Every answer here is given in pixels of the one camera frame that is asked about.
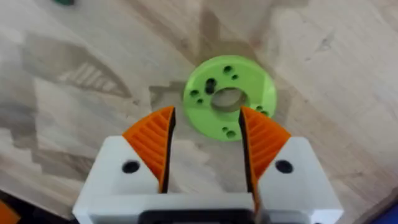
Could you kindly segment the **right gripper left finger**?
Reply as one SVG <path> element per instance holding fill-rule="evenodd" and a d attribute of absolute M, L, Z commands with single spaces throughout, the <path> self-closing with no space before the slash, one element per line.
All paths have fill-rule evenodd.
<path fill-rule="evenodd" d="M 107 137 L 72 213 L 79 223 L 137 223 L 161 210 L 169 186 L 175 108 L 157 110 Z"/>

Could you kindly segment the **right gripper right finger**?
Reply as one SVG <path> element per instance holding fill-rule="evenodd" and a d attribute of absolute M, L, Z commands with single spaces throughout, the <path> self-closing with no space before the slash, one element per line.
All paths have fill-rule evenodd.
<path fill-rule="evenodd" d="M 307 138 L 268 116 L 239 112 L 248 192 L 255 223 L 334 224 L 344 210 Z"/>

